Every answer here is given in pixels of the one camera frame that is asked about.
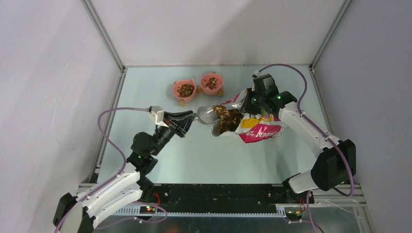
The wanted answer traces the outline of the cat food bag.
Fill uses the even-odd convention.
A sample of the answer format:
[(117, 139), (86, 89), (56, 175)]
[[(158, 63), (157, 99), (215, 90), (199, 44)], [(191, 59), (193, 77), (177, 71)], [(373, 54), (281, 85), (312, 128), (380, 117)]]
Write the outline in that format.
[(212, 127), (212, 135), (239, 136), (244, 143), (255, 143), (280, 136), (287, 126), (272, 114), (262, 112), (260, 115), (241, 113), (240, 106), (246, 99), (247, 90), (238, 93), (233, 99), (223, 103), (232, 104), (234, 109), (224, 106), (214, 108), (219, 121)]

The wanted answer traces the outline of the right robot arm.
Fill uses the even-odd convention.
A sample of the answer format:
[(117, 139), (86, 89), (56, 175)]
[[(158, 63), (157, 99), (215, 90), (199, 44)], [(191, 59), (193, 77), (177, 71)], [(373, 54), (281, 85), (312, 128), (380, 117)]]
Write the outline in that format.
[(265, 111), (291, 128), (311, 149), (316, 161), (312, 169), (286, 180), (282, 190), (285, 201), (297, 202), (302, 193), (321, 189), (335, 189), (349, 181), (354, 192), (353, 176), (356, 173), (356, 146), (347, 139), (326, 133), (319, 128), (300, 108), (300, 103), (290, 92), (279, 92), (274, 78), (269, 75), (253, 75), (254, 89), (249, 89), (244, 102), (244, 111), (258, 114)]

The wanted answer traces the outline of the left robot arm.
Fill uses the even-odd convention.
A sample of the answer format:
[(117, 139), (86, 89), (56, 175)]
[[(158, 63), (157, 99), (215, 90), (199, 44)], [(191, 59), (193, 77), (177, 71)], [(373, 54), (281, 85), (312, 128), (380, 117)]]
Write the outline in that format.
[(121, 153), (123, 163), (108, 179), (76, 196), (66, 193), (60, 198), (53, 218), (56, 233), (91, 233), (123, 206), (153, 198), (153, 183), (146, 175), (158, 162), (155, 156), (175, 135), (185, 137), (198, 116), (193, 111), (165, 112), (159, 106), (141, 111), (150, 114), (154, 134), (137, 133), (131, 155)]

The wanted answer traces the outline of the metal food scoop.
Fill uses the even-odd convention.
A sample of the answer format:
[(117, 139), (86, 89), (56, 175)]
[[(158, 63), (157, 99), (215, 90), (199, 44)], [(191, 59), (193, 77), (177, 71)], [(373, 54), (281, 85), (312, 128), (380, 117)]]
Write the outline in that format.
[(218, 104), (218, 105), (204, 105), (200, 106), (197, 111), (196, 115), (197, 117), (195, 120), (197, 120), (199, 123), (204, 124), (204, 125), (210, 125), (214, 124), (215, 122), (219, 121), (220, 118), (217, 116), (214, 108), (217, 106), (224, 106), (227, 109), (234, 109), (235, 106), (232, 104)]

